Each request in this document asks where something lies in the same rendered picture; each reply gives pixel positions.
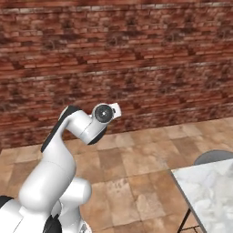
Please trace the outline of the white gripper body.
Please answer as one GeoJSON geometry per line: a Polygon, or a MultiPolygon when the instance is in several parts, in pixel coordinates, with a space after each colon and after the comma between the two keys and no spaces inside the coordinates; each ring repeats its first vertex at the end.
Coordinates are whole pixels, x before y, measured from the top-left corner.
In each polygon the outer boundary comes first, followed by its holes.
{"type": "Polygon", "coordinates": [[[113,110],[114,118],[121,117],[122,113],[118,103],[110,104],[110,107],[113,110]]]}

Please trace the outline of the grey stool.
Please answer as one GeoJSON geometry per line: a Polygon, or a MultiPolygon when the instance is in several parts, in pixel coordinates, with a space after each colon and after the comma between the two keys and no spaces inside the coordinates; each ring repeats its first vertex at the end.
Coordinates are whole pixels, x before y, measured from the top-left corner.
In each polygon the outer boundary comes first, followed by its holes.
{"type": "Polygon", "coordinates": [[[202,165],[212,162],[218,162],[222,160],[232,159],[233,158],[233,152],[226,151],[226,150],[210,150],[203,154],[201,154],[194,162],[194,165],[202,165]]]}

